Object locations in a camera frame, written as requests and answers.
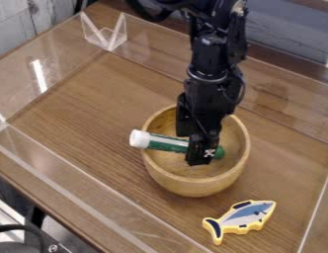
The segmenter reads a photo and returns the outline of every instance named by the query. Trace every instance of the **green marker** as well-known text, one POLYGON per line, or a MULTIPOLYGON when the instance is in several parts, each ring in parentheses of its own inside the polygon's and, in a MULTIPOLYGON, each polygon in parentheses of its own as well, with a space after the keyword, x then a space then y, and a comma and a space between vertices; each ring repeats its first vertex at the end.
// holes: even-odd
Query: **green marker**
MULTIPOLYGON (((179 138, 167 137, 142 130, 132 130, 130 134, 130 145, 139 148, 147 148, 167 152, 186 153, 188 141, 179 138)), ((222 146, 214 153, 214 158, 220 159, 224 155, 222 146)))

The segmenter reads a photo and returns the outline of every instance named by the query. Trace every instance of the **table surface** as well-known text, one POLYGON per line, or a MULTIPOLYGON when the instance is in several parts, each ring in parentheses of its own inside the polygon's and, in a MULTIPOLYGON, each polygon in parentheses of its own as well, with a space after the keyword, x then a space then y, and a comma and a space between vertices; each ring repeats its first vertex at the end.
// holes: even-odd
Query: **table surface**
MULTIPOLYGON (((101 3, 93 4, 87 13, 101 24, 109 22, 107 15, 116 15, 101 3)), ((60 26, 71 33, 68 24, 60 26)), ((163 68, 171 68, 160 55, 158 61, 163 68)), ((101 51, 9 124, 83 170, 85 174, 72 175, 33 148, 19 147, 31 161, 44 164, 45 171, 51 168, 48 176, 76 191, 99 213, 108 211, 109 204, 97 186, 83 189, 77 183, 84 184, 87 175, 214 252, 295 252, 328 176, 328 85, 251 58, 242 69, 248 91, 235 115, 247 127, 252 150, 235 184, 207 198, 168 193, 151 179, 139 150, 128 146, 131 130, 142 127, 156 110, 174 104, 182 91, 175 79, 183 78, 183 72, 170 78, 101 51), (215 247, 200 220, 218 217, 243 200, 274 200, 271 220, 259 232, 226 235, 222 246, 215 247)), ((1 153, 0 176, 99 250, 113 252, 122 247, 120 238, 92 213, 1 153)), ((322 240, 328 232, 318 230, 315 236, 311 249, 328 252, 328 240, 322 240)), ((132 245, 124 243, 123 247, 131 252, 132 245)))

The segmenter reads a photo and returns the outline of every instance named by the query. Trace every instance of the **yellow toy fish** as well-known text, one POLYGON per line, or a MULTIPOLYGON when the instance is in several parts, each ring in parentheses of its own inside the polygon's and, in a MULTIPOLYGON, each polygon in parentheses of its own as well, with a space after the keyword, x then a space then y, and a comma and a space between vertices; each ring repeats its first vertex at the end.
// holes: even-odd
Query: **yellow toy fish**
POLYGON ((234 204, 218 219, 204 217, 202 227, 210 232, 214 244, 220 245, 224 233, 247 234, 250 230, 260 230, 274 207, 271 201, 244 201, 234 204))

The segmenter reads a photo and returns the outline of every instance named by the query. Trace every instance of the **bowl rim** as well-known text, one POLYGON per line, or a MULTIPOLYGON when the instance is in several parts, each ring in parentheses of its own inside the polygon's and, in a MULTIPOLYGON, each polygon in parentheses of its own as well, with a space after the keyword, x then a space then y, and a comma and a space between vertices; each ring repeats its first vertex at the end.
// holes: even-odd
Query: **bowl rim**
MULTIPOLYGON (((160 109, 159 111, 156 111, 150 118, 147 119, 142 130, 147 130, 152 120, 158 117, 158 115, 160 115, 162 113, 164 113, 168 110, 172 110, 175 108, 175 105, 167 106, 163 109, 160 109)), ((219 174, 218 176, 214 177, 208 177, 208 178, 186 178, 182 176, 176 176, 172 173, 167 172, 152 160, 151 156, 148 155, 147 149, 142 149, 142 155, 144 162, 148 162, 151 164, 151 167, 159 172, 162 173, 162 175, 164 175, 166 177, 171 178, 175 181, 179 182, 184 182, 184 183, 196 183, 196 184, 203 184, 203 183, 208 183, 208 182, 214 182, 214 181, 219 181, 222 179, 228 178, 228 176, 234 173, 236 173, 238 170, 240 170, 243 168, 243 165, 248 159, 248 155, 250 155, 250 150, 251 150, 251 140, 250 140, 250 135, 248 135, 248 131, 242 123, 242 121, 239 120, 239 118, 234 115, 228 116, 235 123, 238 124, 242 132, 243 132, 243 137, 244 137, 244 151, 243 151, 243 155, 240 157, 240 159, 238 160, 236 164, 234 165, 234 167, 231 167, 230 170, 227 170, 224 173, 219 174)))

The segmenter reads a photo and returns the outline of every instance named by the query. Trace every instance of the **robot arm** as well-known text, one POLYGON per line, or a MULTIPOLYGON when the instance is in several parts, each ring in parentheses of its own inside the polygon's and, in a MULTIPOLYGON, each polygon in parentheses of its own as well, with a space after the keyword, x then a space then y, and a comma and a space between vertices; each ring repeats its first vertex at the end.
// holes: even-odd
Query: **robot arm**
POLYGON ((126 0, 138 14, 159 22, 179 10, 188 22, 191 62, 183 93, 176 99, 176 136, 188 136, 184 160, 190 166, 211 162, 223 118, 244 95, 236 64, 246 58, 246 0, 152 0, 162 7, 151 15, 139 0, 126 0))

